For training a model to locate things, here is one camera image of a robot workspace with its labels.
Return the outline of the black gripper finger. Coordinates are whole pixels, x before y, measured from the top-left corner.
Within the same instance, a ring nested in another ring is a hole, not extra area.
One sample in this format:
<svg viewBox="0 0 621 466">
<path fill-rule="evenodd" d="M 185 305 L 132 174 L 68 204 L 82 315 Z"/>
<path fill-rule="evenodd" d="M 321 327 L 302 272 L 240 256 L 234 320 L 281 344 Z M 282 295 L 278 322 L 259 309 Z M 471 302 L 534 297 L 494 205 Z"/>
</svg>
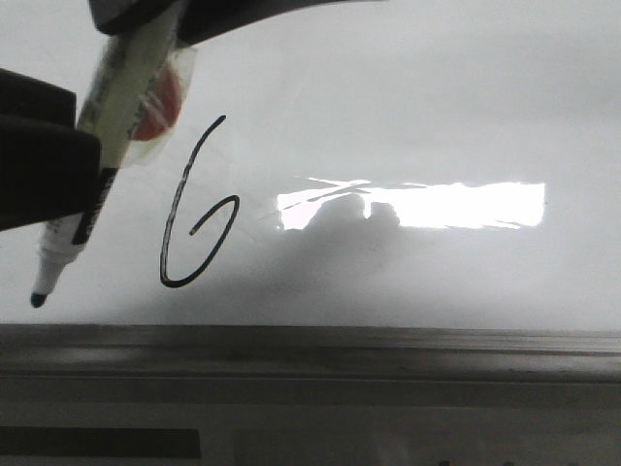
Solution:
<svg viewBox="0 0 621 466">
<path fill-rule="evenodd" d="M 195 45 L 262 19 L 315 6 L 329 0 L 195 0 L 179 20 L 178 37 Z M 133 30 L 159 17 L 170 1 L 96 1 L 88 6 L 95 28 L 109 36 Z"/>
<path fill-rule="evenodd" d="M 84 211 L 99 175 L 99 140 L 76 128 L 74 92 L 1 71 L 1 229 Z"/>
</svg>

